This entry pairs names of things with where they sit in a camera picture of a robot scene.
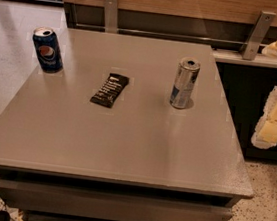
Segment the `silver redbull can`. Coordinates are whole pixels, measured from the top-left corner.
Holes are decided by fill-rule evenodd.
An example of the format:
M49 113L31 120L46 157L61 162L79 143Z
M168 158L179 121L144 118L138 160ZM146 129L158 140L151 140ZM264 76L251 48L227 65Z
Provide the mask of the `silver redbull can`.
M191 57L181 59L170 96L170 103L174 108L184 109L188 105L200 65L197 59Z

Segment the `blue pepsi can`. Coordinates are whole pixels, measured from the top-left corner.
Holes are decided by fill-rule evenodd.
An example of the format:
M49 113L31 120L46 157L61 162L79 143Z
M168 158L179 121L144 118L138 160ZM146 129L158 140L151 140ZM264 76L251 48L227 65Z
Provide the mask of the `blue pepsi can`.
M33 31L33 43L38 61L46 73L56 73L63 69L58 37L53 28L40 27Z

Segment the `grey drawer cabinet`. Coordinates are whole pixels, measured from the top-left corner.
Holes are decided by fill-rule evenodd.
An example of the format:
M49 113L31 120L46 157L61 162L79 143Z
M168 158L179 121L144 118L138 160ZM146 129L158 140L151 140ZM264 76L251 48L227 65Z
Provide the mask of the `grey drawer cabinet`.
M31 73L0 115L0 179L230 210L252 197L208 45L78 29L60 42L62 72ZM180 109L170 96L185 57L201 65ZM91 103L111 73L129 84L112 108Z

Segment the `black snack bar wrapper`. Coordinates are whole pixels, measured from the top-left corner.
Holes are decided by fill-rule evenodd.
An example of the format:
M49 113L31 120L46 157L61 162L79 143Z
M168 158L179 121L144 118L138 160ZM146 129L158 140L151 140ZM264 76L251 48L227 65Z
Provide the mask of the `black snack bar wrapper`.
M112 108L118 96L129 84L129 78L124 75L111 73L101 88L91 97L91 103Z

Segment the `upper grey drawer front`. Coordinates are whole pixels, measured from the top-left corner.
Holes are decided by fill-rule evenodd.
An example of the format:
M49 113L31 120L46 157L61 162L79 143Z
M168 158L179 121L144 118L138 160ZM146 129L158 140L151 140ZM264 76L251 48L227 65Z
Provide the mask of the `upper grey drawer front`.
M228 221L229 208L0 179L10 207L113 221Z

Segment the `right metal bracket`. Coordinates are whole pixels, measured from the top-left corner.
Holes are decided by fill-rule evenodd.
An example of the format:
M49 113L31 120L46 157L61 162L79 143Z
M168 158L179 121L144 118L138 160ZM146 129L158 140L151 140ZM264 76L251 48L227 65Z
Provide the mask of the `right metal bracket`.
M274 12L261 11L259 18L256 20L250 35L241 48L241 56L244 60L252 61L259 51L260 44L266 36L272 21L275 19Z

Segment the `metal bracket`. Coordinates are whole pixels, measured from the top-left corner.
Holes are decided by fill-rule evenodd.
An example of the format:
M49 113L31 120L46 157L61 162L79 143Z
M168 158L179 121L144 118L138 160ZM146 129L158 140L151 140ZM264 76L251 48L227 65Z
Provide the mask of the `metal bracket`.
M244 60L252 61L259 51L260 44L266 36L272 21L275 19L274 12L261 11L259 18L256 20L250 35L241 48L241 56Z
M104 0L104 29L106 33L118 33L118 0Z

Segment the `left metal bracket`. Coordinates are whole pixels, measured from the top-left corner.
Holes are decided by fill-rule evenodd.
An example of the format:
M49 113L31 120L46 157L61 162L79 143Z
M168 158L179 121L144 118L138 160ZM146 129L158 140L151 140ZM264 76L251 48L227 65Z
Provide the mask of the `left metal bracket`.
M104 29L106 33L118 33L118 0L104 0Z

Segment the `horizontal metal rail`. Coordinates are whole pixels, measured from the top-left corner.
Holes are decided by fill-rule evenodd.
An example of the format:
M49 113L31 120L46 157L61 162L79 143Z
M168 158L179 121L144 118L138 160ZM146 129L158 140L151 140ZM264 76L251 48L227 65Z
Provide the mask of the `horizontal metal rail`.
M87 23L78 23L78 22L70 22L70 21L68 21L66 25L70 28L78 28L78 29L118 33L118 34L127 34L127 35L135 35L135 36L175 40L175 41L184 41L184 42L208 44L210 46L216 46L216 47L219 47L219 48L223 48L223 47L228 48L228 49L231 48L232 50L233 49L235 49L235 50L245 49L246 46L247 46L247 43L217 40L217 39L209 39L208 37L202 37L201 38L201 37L192 37L192 36L152 32L152 31L144 31L144 30L127 29L127 28L123 28L123 29L108 28L107 29L103 25L95 25L95 24L88 25Z

